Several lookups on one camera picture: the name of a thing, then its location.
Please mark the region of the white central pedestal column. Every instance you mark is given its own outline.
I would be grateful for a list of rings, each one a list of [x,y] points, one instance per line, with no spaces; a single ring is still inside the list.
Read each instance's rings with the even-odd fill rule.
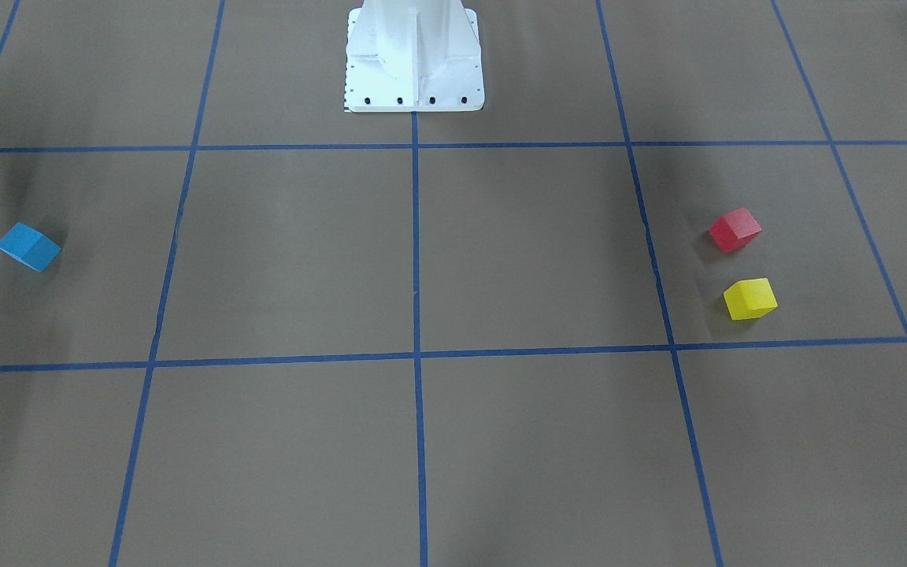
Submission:
[[[479,19],[461,1],[365,1],[349,11],[343,110],[474,112],[485,106]]]

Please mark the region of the blue cube block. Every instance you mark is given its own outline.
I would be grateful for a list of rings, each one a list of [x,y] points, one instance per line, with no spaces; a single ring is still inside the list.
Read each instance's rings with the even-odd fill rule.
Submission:
[[[0,238],[0,251],[35,272],[45,272],[60,254],[61,247],[39,230],[15,223]]]

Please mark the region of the red cube block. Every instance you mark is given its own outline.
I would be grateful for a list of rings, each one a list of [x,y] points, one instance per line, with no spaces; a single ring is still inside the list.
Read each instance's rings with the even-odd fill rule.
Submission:
[[[708,230],[716,247],[724,254],[744,248],[762,232],[762,227],[746,207],[724,213]]]

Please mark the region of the yellow cube block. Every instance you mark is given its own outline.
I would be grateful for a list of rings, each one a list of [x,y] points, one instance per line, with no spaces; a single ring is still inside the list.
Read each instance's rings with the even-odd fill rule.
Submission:
[[[770,280],[765,277],[735,281],[724,291],[723,299],[733,321],[762,318],[779,305]]]

